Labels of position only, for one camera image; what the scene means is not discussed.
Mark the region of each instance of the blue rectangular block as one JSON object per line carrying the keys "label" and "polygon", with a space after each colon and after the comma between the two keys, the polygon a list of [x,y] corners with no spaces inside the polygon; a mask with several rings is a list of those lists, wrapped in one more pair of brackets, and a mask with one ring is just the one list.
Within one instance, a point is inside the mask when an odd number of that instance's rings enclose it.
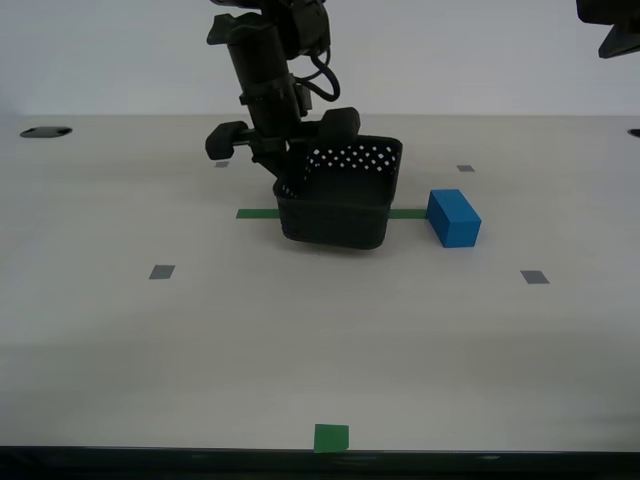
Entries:
{"label": "blue rectangular block", "polygon": [[433,190],[427,218],[443,247],[475,246],[482,220],[460,190]]}

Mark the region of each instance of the green tape strip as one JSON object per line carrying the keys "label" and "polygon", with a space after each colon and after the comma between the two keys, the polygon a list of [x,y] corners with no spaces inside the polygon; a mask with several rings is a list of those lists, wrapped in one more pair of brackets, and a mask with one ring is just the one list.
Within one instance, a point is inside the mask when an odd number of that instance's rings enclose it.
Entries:
{"label": "green tape strip", "polygon": [[316,425],[313,439],[315,453],[339,453],[349,449],[347,425]]}
{"label": "green tape strip", "polygon": [[[239,220],[276,220],[280,218],[276,208],[242,208],[238,210]],[[424,208],[398,208],[389,213],[391,220],[424,220],[427,211]]]}
{"label": "green tape strip", "polygon": [[278,219],[280,213],[277,208],[243,208],[238,210],[236,218],[241,220]]}
{"label": "green tape strip", "polygon": [[389,213],[391,220],[424,220],[427,210],[424,208],[397,208]]}

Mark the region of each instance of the black basket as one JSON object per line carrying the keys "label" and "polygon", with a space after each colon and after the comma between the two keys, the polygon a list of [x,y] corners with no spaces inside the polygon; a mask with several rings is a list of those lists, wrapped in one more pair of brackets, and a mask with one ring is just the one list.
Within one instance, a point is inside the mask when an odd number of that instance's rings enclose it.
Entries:
{"label": "black basket", "polygon": [[402,143],[383,137],[316,147],[298,176],[273,187],[284,235],[362,250],[382,245],[401,156]]}

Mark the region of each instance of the white tabletop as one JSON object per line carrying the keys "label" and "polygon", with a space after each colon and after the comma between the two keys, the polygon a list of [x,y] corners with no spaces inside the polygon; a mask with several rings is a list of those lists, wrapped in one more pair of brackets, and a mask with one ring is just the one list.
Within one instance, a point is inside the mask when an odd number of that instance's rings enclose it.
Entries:
{"label": "white tabletop", "polygon": [[[639,118],[365,117],[404,142],[396,208],[458,188],[483,219],[475,249],[392,220],[372,252],[236,220],[273,179],[207,159],[223,120],[2,126],[1,444],[640,449]],[[74,132],[18,136],[48,124]]]}

